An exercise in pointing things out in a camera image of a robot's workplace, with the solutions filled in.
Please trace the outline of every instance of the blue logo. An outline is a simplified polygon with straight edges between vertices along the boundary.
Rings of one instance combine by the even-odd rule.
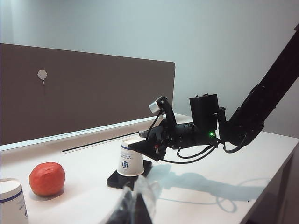
[[[122,167],[124,169],[128,169],[129,168],[129,163],[127,161],[122,162]]]

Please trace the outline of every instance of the paper cup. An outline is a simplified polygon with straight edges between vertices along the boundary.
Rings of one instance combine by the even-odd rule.
[[[21,183],[14,178],[0,181],[1,224],[27,224],[27,210]]]
[[[123,176],[138,176],[144,172],[143,157],[141,153],[131,150],[128,146],[140,140],[129,138],[121,143],[121,155],[117,172]]]

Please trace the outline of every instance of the black robotic arm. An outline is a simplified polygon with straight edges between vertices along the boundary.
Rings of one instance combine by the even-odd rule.
[[[154,122],[149,130],[140,133],[140,136],[145,138],[144,141],[131,144],[129,147],[156,161],[166,161],[164,156],[167,147],[177,149],[177,155],[184,159],[194,158],[208,151],[204,156],[191,162],[206,157],[220,143],[224,145],[227,153],[237,152],[261,132],[264,128],[263,122],[296,81],[298,75],[299,31],[294,34],[262,81],[252,89],[229,121],[226,121],[225,108],[218,106],[217,94],[190,98],[193,122],[183,124],[176,123],[171,105],[166,97],[161,96],[149,107],[153,113],[158,113],[157,118],[163,112],[166,118],[158,126],[153,127]],[[217,123],[219,138],[215,133]],[[236,148],[226,150],[225,142],[232,143]],[[179,155],[182,148],[197,145],[208,146],[193,156]]]

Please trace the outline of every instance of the black cable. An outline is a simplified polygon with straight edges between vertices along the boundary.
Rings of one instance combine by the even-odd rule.
[[[149,131],[148,134],[146,135],[146,141],[149,139],[149,135],[150,135],[150,131],[153,128],[154,124],[156,123],[156,121],[158,120],[159,116],[163,113],[163,110],[160,110],[159,114],[156,116],[156,119],[154,120],[154,122],[151,124],[151,126],[149,127]]]
[[[212,147],[213,147],[213,145],[209,145],[209,146],[205,147],[205,149],[202,150],[201,152],[199,152],[199,153],[197,153],[197,154],[195,154],[195,155],[187,156],[187,157],[184,157],[184,156],[181,156],[180,154],[178,154],[178,153],[181,151],[181,149],[179,149],[178,152],[177,152],[177,156],[178,156],[179,158],[182,158],[182,159],[191,159],[191,158],[194,158],[194,157],[196,157],[196,156],[199,156],[199,155],[205,153],[207,150],[209,150],[209,149],[212,148]]]
[[[203,158],[205,158],[206,156],[208,156],[211,152],[214,151],[214,149],[216,149],[217,146],[214,146],[207,154],[203,155],[202,157],[199,157],[198,159],[192,160],[192,161],[187,161],[187,162],[176,162],[176,161],[170,161],[170,160],[164,160],[164,159],[159,159],[161,161],[164,162],[169,162],[169,163],[175,163],[175,164],[188,164],[188,163],[193,163],[193,162],[197,162],[199,160],[202,160]]]
[[[245,136],[242,140],[242,142],[234,149],[231,149],[231,150],[226,150],[226,147],[225,147],[225,143],[223,144],[223,150],[226,152],[226,153],[235,153],[235,152],[238,152],[241,148],[243,148],[243,143],[246,139],[246,136],[247,136],[247,132],[245,132]]]

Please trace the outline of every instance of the orange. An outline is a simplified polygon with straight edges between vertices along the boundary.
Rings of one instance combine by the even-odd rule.
[[[36,195],[51,196],[64,186],[65,172],[56,162],[37,165],[29,175],[29,184]]]

